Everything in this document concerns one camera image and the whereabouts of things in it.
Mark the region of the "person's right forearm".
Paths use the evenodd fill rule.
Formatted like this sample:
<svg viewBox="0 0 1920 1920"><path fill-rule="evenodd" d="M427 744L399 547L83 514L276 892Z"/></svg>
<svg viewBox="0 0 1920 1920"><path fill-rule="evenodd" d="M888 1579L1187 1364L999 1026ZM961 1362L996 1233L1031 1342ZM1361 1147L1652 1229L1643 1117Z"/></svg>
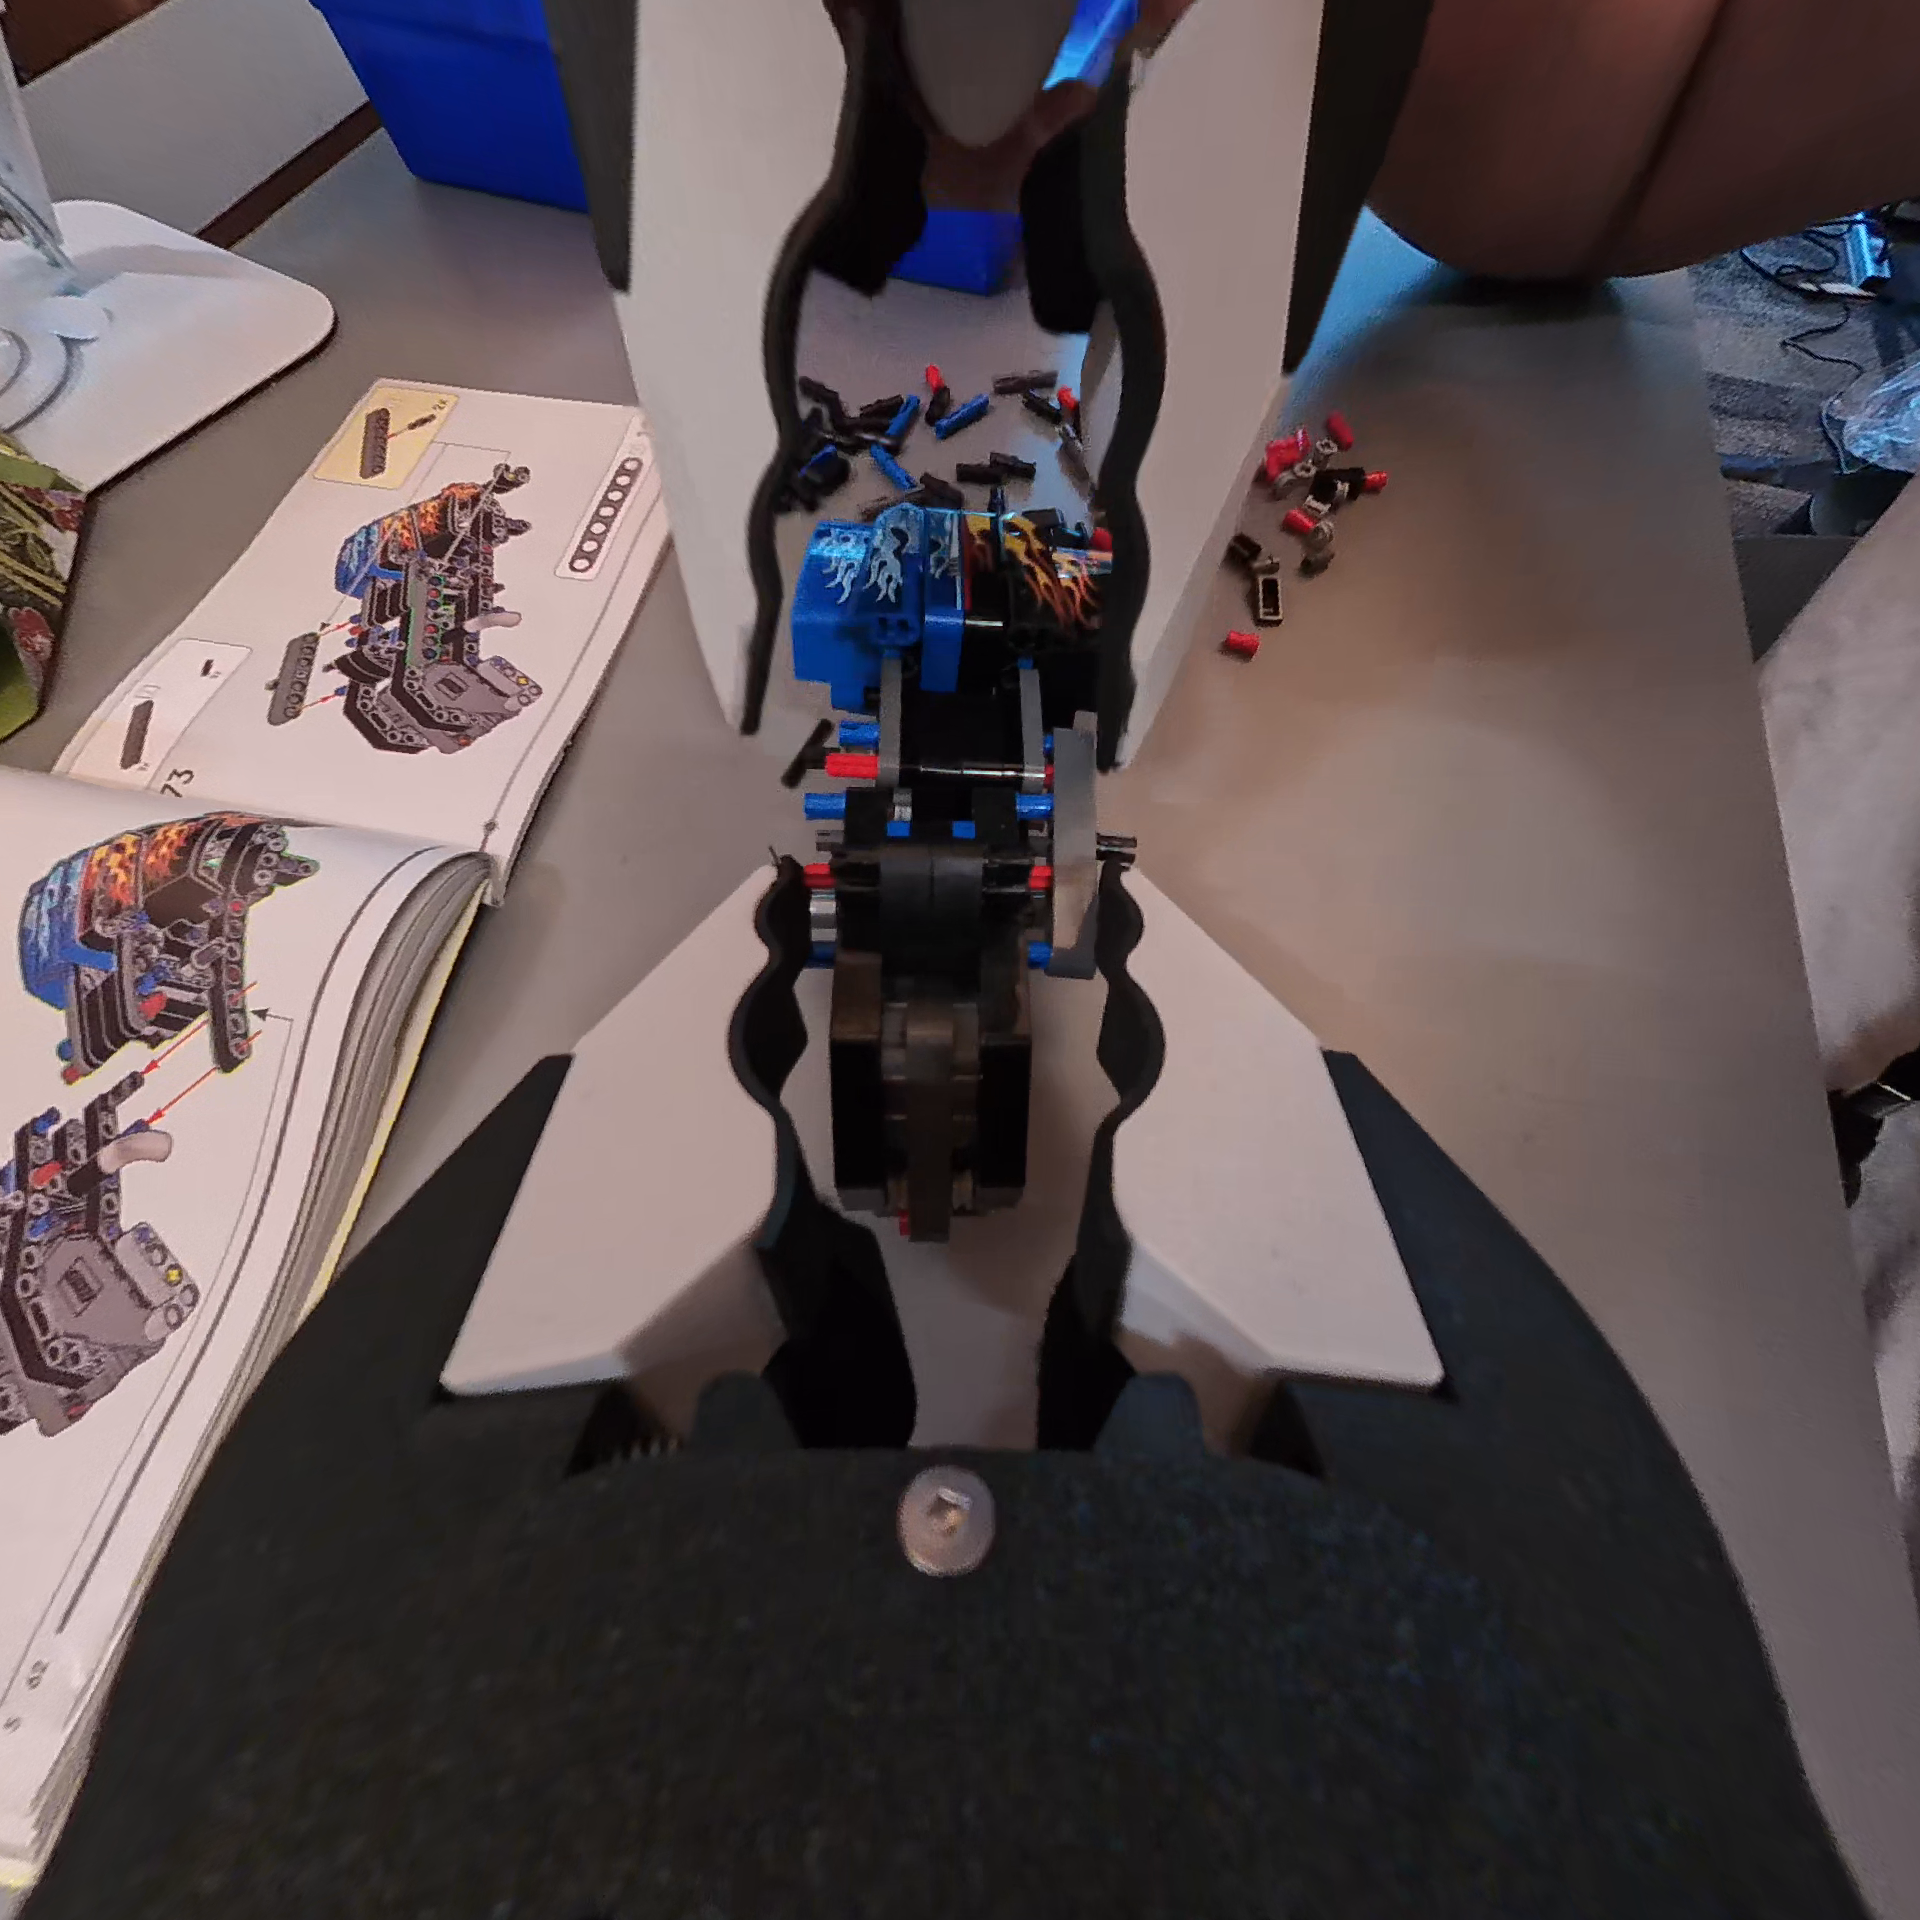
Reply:
<svg viewBox="0 0 1920 1920"><path fill-rule="evenodd" d="M1599 282L1916 187L1916 2L1443 2L1369 205L1468 274Z"/></svg>

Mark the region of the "blue black lego vehicle model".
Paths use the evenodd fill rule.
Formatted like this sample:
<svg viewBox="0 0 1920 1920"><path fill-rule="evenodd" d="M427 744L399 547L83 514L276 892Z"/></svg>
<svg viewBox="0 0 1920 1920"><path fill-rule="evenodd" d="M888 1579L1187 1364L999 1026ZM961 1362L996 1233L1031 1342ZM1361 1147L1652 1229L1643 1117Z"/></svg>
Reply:
<svg viewBox="0 0 1920 1920"><path fill-rule="evenodd" d="M1083 522L1005 498L823 518L799 564L790 674L831 708L804 796L831 1182L911 1242L1024 1193L1053 731L1092 714L1099 748L1110 573Z"/></svg>

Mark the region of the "pile of blue black lego pins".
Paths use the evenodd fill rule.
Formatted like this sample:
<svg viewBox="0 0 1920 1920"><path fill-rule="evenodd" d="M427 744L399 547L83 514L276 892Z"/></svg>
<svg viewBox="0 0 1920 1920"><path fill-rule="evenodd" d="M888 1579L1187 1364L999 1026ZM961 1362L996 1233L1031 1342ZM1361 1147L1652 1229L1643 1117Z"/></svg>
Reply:
<svg viewBox="0 0 1920 1920"><path fill-rule="evenodd" d="M1000 373L990 388L953 396L931 364L911 394L848 402L815 376L798 376L799 442L783 467L775 510L820 512L855 480L880 492L859 512L872 518L899 502L942 510L990 506L1047 508L1040 496L1041 460L1017 450L1007 437L1040 432L1041 452L1070 494L1094 506L1094 480L1080 438L1080 406L1055 369Z"/></svg>

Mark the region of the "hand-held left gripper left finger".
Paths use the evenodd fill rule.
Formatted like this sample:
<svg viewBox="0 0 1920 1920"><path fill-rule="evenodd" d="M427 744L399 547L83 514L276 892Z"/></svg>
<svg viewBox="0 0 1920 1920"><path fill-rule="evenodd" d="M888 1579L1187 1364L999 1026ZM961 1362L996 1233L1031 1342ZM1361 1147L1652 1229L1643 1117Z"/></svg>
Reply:
<svg viewBox="0 0 1920 1920"><path fill-rule="evenodd" d="M806 1048L801 864L749 876L565 1060L441 1384L619 1385L685 1438L758 1376L804 1448L901 1450L918 1400L875 1234L828 1205L783 1081Z"/></svg>

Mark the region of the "clear plastic bag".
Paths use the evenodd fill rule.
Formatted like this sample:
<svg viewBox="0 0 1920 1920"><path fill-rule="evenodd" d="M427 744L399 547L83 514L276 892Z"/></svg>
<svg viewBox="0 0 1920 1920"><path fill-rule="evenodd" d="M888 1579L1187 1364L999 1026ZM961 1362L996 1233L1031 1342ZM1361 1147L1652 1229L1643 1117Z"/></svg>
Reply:
<svg viewBox="0 0 1920 1920"><path fill-rule="evenodd" d="M1825 425L1848 467L1917 474L1917 353L1862 376L1825 404Z"/></svg>

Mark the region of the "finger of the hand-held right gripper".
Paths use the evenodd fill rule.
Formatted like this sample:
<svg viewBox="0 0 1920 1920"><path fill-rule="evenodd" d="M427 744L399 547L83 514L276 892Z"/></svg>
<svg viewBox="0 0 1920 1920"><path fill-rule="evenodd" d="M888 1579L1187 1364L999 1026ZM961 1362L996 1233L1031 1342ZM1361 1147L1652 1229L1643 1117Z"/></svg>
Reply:
<svg viewBox="0 0 1920 1920"><path fill-rule="evenodd" d="M1087 427L1115 534L1099 763L1139 754L1197 634L1286 394L1316 2L1190 4L1085 121L1087 264L1112 337Z"/></svg>
<svg viewBox="0 0 1920 1920"><path fill-rule="evenodd" d="M615 298L689 624L737 729L758 597L749 514L777 460L766 298L831 177L864 4L638 2L630 270Z"/></svg>

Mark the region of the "blue plastic bin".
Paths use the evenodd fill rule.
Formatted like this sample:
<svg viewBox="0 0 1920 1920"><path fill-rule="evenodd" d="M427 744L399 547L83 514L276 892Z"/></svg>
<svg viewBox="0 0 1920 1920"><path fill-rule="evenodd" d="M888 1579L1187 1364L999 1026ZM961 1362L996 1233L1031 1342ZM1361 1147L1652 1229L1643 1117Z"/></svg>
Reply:
<svg viewBox="0 0 1920 1920"><path fill-rule="evenodd" d="M560 67L539 2L316 2L381 126L422 180L587 211ZM1139 4L1077 4L1045 86L1096 85ZM888 266L901 282L996 292L1017 211L933 208Z"/></svg>

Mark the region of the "open lego instruction booklet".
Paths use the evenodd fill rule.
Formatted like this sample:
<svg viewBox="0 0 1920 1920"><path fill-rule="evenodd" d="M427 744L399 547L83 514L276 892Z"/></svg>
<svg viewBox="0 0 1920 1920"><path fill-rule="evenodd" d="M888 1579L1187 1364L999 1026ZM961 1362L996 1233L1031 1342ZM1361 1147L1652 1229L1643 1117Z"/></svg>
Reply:
<svg viewBox="0 0 1920 1920"><path fill-rule="evenodd" d="M375 385L57 768L4 771L4 1888L664 541L638 406Z"/></svg>

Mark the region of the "pile of red grey lego pieces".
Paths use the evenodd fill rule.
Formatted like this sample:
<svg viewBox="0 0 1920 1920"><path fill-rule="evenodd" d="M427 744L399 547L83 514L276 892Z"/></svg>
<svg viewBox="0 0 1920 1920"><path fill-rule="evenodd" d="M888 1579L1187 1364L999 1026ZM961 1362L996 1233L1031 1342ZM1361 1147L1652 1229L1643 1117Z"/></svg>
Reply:
<svg viewBox="0 0 1920 1920"><path fill-rule="evenodd" d="M1273 541L1239 529L1227 540L1227 566L1245 588L1245 609L1257 630L1285 619L1285 584L1292 573L1324 577L1337 556L1337 514L1387 486L1387 470L1361 465L1343 414L1328 414L1319 427L1299 425L1263 445L1255 480L1280 510Z"/></svg>

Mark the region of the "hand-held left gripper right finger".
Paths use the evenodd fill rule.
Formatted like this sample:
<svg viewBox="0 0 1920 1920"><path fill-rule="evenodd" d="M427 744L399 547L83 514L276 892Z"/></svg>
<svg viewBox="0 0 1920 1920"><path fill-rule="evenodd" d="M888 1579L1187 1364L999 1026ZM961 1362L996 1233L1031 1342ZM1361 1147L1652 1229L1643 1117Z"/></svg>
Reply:
<svg viewBox="0 0 1920 1920"><path fill-rule="evenodd" d="M1285 1384L1427 1392L1444 1370L1328 1056L1151 882L1094 901L1109 997L1072 1259L1040 1342L1037 1441L1087 1450L1125 1385L1187 1380L1211 1450L1308 1454Z"/></svg>

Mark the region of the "white stand with clear stem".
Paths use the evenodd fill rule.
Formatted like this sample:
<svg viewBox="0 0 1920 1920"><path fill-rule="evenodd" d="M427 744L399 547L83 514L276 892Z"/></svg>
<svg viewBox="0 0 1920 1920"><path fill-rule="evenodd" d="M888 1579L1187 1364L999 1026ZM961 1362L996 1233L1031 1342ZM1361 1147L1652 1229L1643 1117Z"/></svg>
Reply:
<svg viewBox="0 0 1920 1920"><path fill-rule="evenodd" d="M57 204L1 67L4 448L97 489L325 346L328 300L107 202Z"/></svg>

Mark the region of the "green patterned folded paper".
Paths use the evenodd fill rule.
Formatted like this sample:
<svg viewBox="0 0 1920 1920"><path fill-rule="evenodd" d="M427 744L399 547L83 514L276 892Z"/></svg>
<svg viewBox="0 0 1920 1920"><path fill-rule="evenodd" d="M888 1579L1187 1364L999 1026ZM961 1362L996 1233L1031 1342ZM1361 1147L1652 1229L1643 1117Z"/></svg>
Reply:
<svg viewBox="0 0 1920 1920"><path fill-rule="evenodd" d="M1 434L1 736L40 708L87 516L79 485Z"/></svg>

